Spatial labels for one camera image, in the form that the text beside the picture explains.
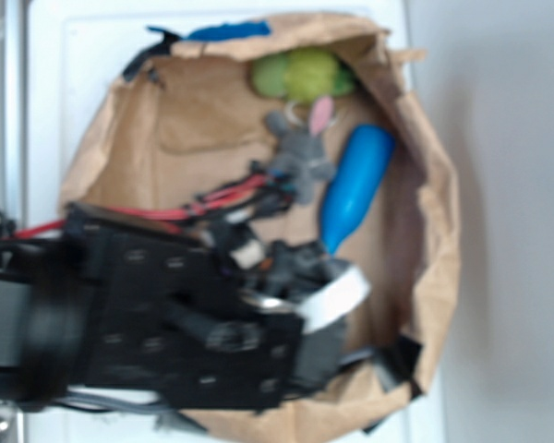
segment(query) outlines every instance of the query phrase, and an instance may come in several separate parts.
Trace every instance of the gray stuffed bunny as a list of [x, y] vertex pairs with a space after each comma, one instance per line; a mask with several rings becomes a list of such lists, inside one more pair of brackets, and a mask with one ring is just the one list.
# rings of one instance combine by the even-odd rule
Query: gray stuffed bunny
[[265, 123], [279, 139], [277, 155], [269, 163], [273, 173], [289, 174], [295, 187], [295, 201], [307, 205], [314, 199], [314, 184], [330, 181], [336, 172], [326, 157], [320, 134], [328, 127], [334, 111], [331, 97], [317, 99], [312, 105], [306, 128], [291, 128], [280, 111], [269, 113]]

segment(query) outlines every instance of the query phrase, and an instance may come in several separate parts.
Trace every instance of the pink bunny ear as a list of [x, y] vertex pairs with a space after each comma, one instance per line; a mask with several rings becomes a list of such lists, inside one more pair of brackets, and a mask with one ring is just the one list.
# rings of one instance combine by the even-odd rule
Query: pink bunny ear
[[334, 115], [334, 100], [326, 95], [316, 99], [312, 104], [308, 127], [312, 136], [317, 136], [326, 129]]

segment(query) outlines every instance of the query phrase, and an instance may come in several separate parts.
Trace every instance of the blue bottle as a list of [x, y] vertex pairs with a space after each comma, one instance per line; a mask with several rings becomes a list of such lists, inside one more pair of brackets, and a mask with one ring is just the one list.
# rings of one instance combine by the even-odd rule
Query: blue bottle
[[320, 214], [320, 237], [331, 254], [365, 218], [394, 144], [387, 131], [373, 125], [360, 125], [351, 134]]

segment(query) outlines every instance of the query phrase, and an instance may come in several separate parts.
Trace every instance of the gray wall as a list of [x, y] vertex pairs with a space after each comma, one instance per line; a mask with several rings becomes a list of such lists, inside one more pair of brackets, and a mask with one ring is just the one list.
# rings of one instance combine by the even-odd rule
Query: gray wall
[[424, 105], [462, 187], [449, 443], [554, 443], [554, 0], [407, 0]]

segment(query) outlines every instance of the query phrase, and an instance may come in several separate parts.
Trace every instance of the paper bag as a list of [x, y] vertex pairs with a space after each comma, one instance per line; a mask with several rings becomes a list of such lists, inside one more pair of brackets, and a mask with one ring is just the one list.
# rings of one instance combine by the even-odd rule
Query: paper bag
[[[182, 411], [224, 439], [321, 443], [365, 428], [429, 389], [456, 305], [457, 180], [418, 98], [404, 88], [403, 63], [421, 52], [388, 50], [388, 32], [366, 18], [319, 13], [266, 19], [268, 36], [177, 42], [171, 56], [152, 57], [133, 80], [116, 80], [82, 139], [60, 203], [167, 209], [244, 175], [250, 160], [264, 162], [274, 153], [276, 140], [262, 119], [283, 107], [247, 85], [250, 62], [305, 46], [340, 57], [361, 87], [337, 99], [337, 123], [324, 135], [331, 160], [336, 163], [358, 124], [382, 126], [397, 140], [365, 222], [338, 253], [360, 266], [373, 289], [349, 315], [346, 349], [369, 344], [398, 353], [399, 340], [409, 341], [417, 345], [410, 374], [386, 386], [377, 362], [369, 360], [348, 367], [313, 398], [261, 414]], [[319, 202], [256, 228], [267, 241], [317, 238]], [[406, 363], [405, 349], [399, 355]]]

